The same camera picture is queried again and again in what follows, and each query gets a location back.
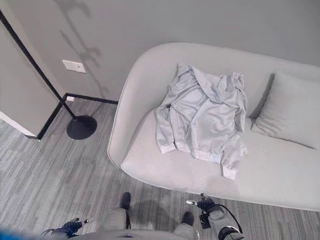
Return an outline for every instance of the light gray jacket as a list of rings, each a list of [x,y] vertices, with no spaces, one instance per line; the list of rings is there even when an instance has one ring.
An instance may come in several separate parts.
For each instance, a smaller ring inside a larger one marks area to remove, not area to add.
[[[247,154],[241,141],[247,97],[242,73],[206,74],[178,64],[168,93],[156,110],[156,142],[162,154],[175,149],[196,159],[222,164],[223,176],[235,179]]]

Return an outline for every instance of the gray sofa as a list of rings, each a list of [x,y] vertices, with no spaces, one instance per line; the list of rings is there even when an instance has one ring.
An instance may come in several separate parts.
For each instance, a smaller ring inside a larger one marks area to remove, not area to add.
[[[215,75],[233,71],[244,75],[248,118],[243,140],[248,155],[235,180],[222,177],[219,164],[194,159],[189,153],[160,153],[154,109],[165,97],[179,62]],[[148,50],[136,61],[122,90],[108,157],[128,175],[154,186],[320,211],[320,151],[250,130],[275,71],[320,81],[320,67],[228,48],[168,43]]]

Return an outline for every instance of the floor lamp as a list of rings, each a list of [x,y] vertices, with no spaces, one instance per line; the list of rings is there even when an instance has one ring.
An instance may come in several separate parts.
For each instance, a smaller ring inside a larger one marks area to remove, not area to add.
[[[19,48],[22,50],[26,58],[29,60],[29,62],[32,64],[32,66],[35,68],[35,70],[39,73],[43,81],[47,84],[47,86],[51,89],[53,94],[58,98],[60,103],[65,107],[65,109],[68,111],[68,113],[71,115],[72,119],[69,122],[69,124],[66,127],[66,132],[68,136],[72,139],[76,140],[82,140],[90,137],[97,129],[97,121],[92,117],[88,115],[81,115],[76,116],[71,111],[71,109],[68,107],[68,105],[65,103],[65,101],[62,99],[62,97],[59,95],[57,90],[54,88],[54,86],[51,84],[49,79],[46,77],[44,72],[41,70],[41,68],[38,66],[34,58],[31,56],[25,45],[20,40],[19,36],[16,34],[15,30],[12,28],[2,11],[0,10],[0,19],[5,28],[8,30],[16,44],[19,46]]]

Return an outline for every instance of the jacket cuff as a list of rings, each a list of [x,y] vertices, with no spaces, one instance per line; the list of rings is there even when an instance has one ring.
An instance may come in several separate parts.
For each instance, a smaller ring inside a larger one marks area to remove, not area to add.
[[[235,180],[237,170],[231,170],[229,168],[226,168],[225,166],[222,166],[222,174],[227,179]]]
[[[165,145],[165,146],[160,145],[159,148],[162,154],[166,154],[173,150],[176,150],[176,146],[173,143],[169,143],[169,145]]]

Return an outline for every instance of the throw pillow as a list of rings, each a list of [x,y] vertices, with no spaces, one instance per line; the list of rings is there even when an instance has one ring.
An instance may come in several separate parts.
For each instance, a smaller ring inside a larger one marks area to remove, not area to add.
[[[320,147],[320,79],[299,79],[276,72],[252,131]]]

